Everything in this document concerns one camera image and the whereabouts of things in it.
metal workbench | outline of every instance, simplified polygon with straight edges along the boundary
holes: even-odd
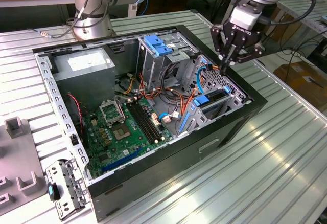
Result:
[[[294,18],[303,15],[310,7],[310,4],[311,0],[280,0],[277,3],[280,9]],[[276,20],[280,20],[282,14],[281,12]],[[301,22],[317,33],[326,32],[322,35],[327,37],[327,24],[321,21],[321,17],[324,15],[327,15],[327,2],[317,2],[313,11],[302,19]]]
[[[117,33],[186,25],[213,49],[210,23],[190,11],[117,19]],[[51,27],[60,34],[66,27]],[[31,49],[75,41],[0,33],[0,123],[28,119],[43,169],[70,158]],[[327,206],[327,119],[256,61],[235,70],[267,100],[236,137],[102,223],[313,223]],[[0,223],[60,223],[49,196]],[[95,223],[91,206],[67,223]]]

blue pcie slot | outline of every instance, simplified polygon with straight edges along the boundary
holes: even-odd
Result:
[[[105,167],[102,167],[101,170],[102,172],[105,172],[105,171],[108,171],[108,170],[111,170],[111,169],[114,169],[116,167],[118,167],[119,165],[121,164],[124,164],[132,159],[134,159],[135,157],[137,157],[137,154],[142,150],[143,148],[139,148],[137,151],[127,155],[126,157],[122,158],[122,159],[119,159],[117,160],[116,162],[113,162],[111,164],[108,164],[107,166]]]

side panel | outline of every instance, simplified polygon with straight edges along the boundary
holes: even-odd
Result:
[[[225,145],[253,115],[254,113],[231,122],[209,136],[193,143],[191,146],[93,198],[92,203],[95,208],[97,221],[101,221],[120,208],[137,200],[158,185],[188,169],[222,145]]]

red wire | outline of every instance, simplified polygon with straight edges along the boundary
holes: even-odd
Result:
[[[80,123],[81,123],[81,127],[83,127],[83,123],[82,123],[82,112],[81,112],[81,108],[80,108],[79,102],[77,101],[77,99],[76,99],[73,95],[68,94],[68,96],[71,97],[71,98],[75,101],[75,103],[76,103],[76,105],[77,105],[78,114],[80,115]]]

expansion slot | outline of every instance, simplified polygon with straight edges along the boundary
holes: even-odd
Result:
[[[114,169],[114,168],[118,167],[119,165],[122,165],[122,164],[136,158],[138,152],[141,151],[141,150],[142,150],[142,148],[138,149],[137,151],[133,152],[132,154],[129,154],[128,156],[126,156],[126,157],[124,157],[122,159],[119,159],[119,160],[117,160],[117,161],[115,161],[115,162],[113,162],[111,164],[108,164],[105,167],[102,167],[101,171],[106,172],[108,170]]]
[[[150,119],[147,117],[145,112],[143,111],[142,107],[137,103],[127,104],[128,111],[132,114],[134,120],[147,137],[150,144],[157,143],[161,135],[151,123]]]

